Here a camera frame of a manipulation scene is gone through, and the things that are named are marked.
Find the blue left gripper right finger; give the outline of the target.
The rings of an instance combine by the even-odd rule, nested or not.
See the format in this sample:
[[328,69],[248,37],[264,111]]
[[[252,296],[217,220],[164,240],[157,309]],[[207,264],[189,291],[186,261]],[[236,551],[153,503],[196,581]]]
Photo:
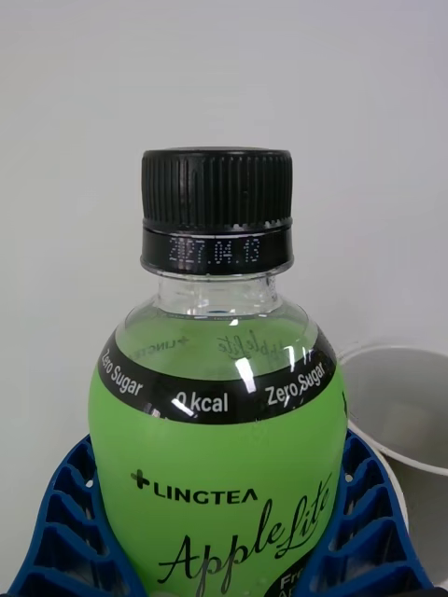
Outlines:
[[374,453],[349,431],[335,508],[292,596],[400,596],[433,585]]

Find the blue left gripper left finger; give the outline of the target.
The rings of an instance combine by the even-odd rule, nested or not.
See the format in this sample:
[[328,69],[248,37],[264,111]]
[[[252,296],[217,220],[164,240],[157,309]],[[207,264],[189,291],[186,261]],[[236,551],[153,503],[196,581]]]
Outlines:
[[51,477],[30,547],[7,594],[146,594],[107,522],[89,437],[67,453]]

